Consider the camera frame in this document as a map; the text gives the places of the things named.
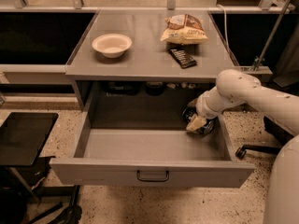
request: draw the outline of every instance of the drawer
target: drawer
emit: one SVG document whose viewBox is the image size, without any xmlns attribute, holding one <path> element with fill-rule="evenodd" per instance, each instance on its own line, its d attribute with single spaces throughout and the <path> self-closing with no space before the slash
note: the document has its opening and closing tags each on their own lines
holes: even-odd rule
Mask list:
<svg viewBox="0 0 299 224">
<path fill-rule="evenodd" d="M 254 165 L 235 159 L 219 116 L 211 133 L 187 133 L 181 113 L 199 95 L 111 94 L 94 82 L 71 158 L 51 159 L 66 185 L 238 188 Z"/>
</svg>

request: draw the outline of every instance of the white bowl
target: white bowl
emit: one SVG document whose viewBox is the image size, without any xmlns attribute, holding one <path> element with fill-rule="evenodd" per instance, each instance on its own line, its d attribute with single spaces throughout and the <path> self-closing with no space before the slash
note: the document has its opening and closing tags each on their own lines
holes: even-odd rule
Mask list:
<svg viewBox="0 0 299 224">
<path fill-rule="evenodd" d="M 121 34 L 101 35 L 94 39 L 93 48 L 108 58 L 117 58 L 132 45 L 130 37 Z"/>
</svg>

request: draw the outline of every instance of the drawer handle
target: drawer handle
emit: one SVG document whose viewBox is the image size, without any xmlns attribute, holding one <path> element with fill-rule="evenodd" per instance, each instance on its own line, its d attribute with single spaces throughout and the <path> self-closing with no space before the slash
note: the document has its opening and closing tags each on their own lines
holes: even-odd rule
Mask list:
<svg viewBox="0 0 299 224">
<path fill-rule="evenodd" d="M 166 182 L 169 179 L 169 171 L 166 171 L 164 178 L 143 178 L 141 177 L 141 172 L 137 171 L 137 179 L 141 182 Z"/>
</svg>

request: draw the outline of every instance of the speckled floor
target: speckled floor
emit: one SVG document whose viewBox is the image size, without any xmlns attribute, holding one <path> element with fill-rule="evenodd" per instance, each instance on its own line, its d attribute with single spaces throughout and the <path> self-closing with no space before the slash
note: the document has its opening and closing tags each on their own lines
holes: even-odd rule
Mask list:
<svg viewBox="0 0 299 224">
<path fill-rule="evenodd" d="M 80 122 L 75 99 L 42 98 L 6 102 L 1 107 L 0 120 L 12 111 L 57 112 L 59 118 L 42 156 L 69 156 Z M 252 110 L 244 113 L 237 108 L 225 111 L 224 117 L 234 151 L 243 144 L 278 145 L 278 141 L 263 129 L 261 113 Z M 274 159 L 273 155 L 248 151 L 242 161 L 254 163 L 256 169 L 240 189 L 84 186 L 78 199 L 83 210 L 80 223 L 259 224 L 263 222 L 264 202 Z M 55 173 L 50 172 L 44 185 L 62 184 Z M 30 218 L 54 205 L 29 204 Z M 37 223 L 48 223 L 62 210 Z"/>
</svg>

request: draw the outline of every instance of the snack bag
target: snack bag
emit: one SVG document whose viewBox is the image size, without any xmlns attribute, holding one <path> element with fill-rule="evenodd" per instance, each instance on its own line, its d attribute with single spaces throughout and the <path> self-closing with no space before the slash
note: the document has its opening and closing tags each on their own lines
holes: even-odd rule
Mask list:
<svg viewBox="0 0 299 224">
<path fill-rule="evenodd" d="M 207 41 L 202 23 L 189 14 L 166 18 L 167 28 L 161 36 L 161 41 L 180 45 L 200 44 Z"/>
</svg>

